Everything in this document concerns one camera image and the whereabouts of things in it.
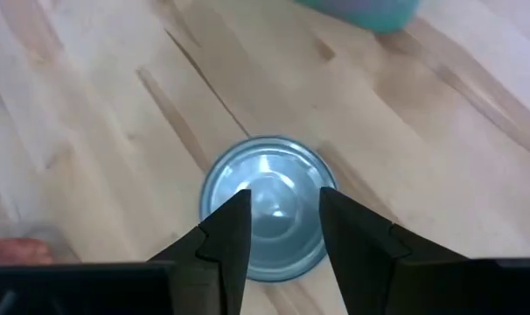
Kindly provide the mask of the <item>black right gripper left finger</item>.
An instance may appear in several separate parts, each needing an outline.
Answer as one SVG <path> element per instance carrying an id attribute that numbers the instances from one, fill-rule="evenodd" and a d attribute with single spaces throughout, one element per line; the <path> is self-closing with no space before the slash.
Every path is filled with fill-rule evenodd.
<path id="1" fill-rule="evenodd" d="M 251 243 L 241 190 L 146 262 L 58 262 L 48 244 L 0 239 L 0 314 L 237 314 Z"/>

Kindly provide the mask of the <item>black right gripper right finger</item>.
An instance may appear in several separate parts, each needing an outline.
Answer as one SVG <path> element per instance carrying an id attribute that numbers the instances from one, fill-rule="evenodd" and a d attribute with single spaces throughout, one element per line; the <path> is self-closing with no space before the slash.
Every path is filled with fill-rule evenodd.
<path id="1" fill-rule="evenodd" d="M 319 214 L 351 314 L 530 314 L 530 258 L 467 258 L 328 187 Z"/>

